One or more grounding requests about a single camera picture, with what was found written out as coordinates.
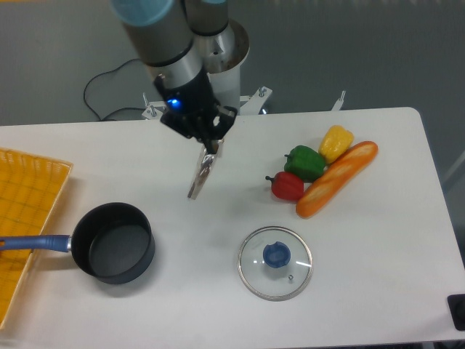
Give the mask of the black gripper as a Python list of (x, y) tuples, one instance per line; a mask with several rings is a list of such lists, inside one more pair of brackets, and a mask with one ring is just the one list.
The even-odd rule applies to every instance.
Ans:
[(235, 123), (238, 109), (221, 105), (204, 68), (186, 84), (169, 88), (166, 77), (157, 76), (155, 88), (166, 104), (161, 123), (186, 138), (195, 138), (207, 154), (222, 156), (222, 139)]

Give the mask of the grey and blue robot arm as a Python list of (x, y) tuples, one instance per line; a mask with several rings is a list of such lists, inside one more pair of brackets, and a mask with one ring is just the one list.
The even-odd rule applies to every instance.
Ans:
[(208, 60), (195, 38), (217, 37), (229, 25), (226, 1), (112, 1), (140, 60), (166, 104), (161, 122), (218, 151), (238, 109), (222, 105), (208, 77)]

